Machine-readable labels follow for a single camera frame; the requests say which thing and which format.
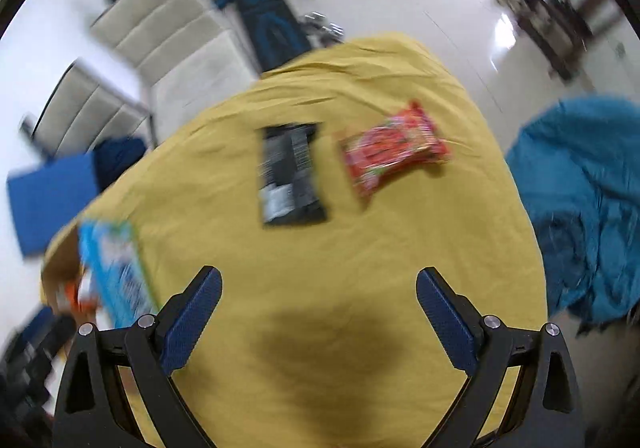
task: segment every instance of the red snack package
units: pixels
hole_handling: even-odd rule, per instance
[[[369,197],[381,180],[415,163],[445,162],[449,150],[420,103],[409,102],[384,123],[339,141],[353,185]]]

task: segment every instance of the yellow fabric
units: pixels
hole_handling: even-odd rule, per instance
[[[364,207],[332,133],[364,130],[411,98],[437,122],[450,163],[400,176]],[[265,228],[259,129],[293,121],[321,123],[312,160],[330,219]],[[540,252],[500,149],[457,80],[402,35],[264,75],[183,127],[84,216],[132,222],[159,303],[203,265],[222,272],[222,300],[174,374],[221,448],[421,446],[465,379],[417,303],[425,266],[482,314],[520,328],[545,322]]]

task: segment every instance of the black package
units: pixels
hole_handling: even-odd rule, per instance
[[[309,154],[316,128],[315,123],[290,123],[263,129],[260,198],[265,224],[326,220],[326,210],[314,188]]]

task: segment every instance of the blue and white package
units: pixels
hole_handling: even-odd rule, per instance
[[[100,302],[116,329],[158,312],[128,222],[83,221],[79,250],[82,266],[95,279]]]

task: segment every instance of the white chair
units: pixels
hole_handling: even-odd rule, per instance
[[[117,0],[92,33],[150,88],[160,142],[257,80],[236,35],[208,0]]]
[[[151,117],[102,85],[78,62],[60,78],[35,124],[28,118],[21,130],[47,157],[82,154],[106,138],[137,136],[155,146]]]

